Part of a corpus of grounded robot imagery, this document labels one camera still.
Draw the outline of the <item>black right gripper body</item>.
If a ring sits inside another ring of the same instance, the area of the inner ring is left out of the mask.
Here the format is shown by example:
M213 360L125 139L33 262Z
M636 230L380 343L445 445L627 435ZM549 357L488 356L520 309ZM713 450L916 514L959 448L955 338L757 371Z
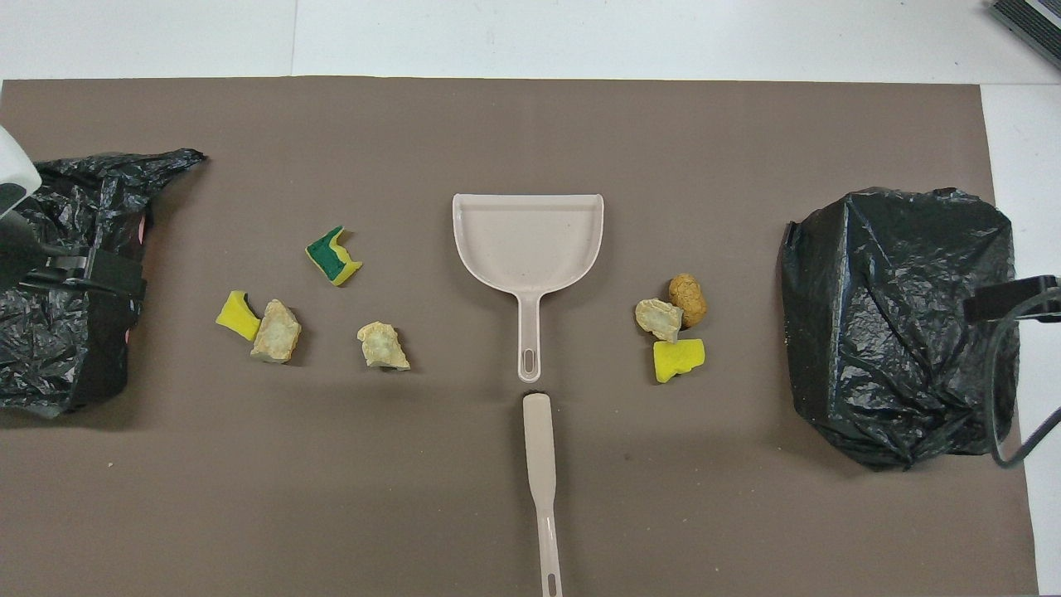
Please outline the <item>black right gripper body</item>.
M1059 279L1057 276L1034 276L1031 277L1032 299L1034 306L1028 309L1028 318L1060 318L1059 294L1049 295L1053 291L1059 291Z

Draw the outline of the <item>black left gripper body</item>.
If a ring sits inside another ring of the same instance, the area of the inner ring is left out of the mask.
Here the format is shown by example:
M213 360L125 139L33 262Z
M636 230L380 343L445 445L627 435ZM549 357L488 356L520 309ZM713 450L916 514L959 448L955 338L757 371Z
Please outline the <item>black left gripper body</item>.
M46 254L22 265L24 273L16 276L15 287L20 289L85 291L88 288L85 273L90 264L87 254Z

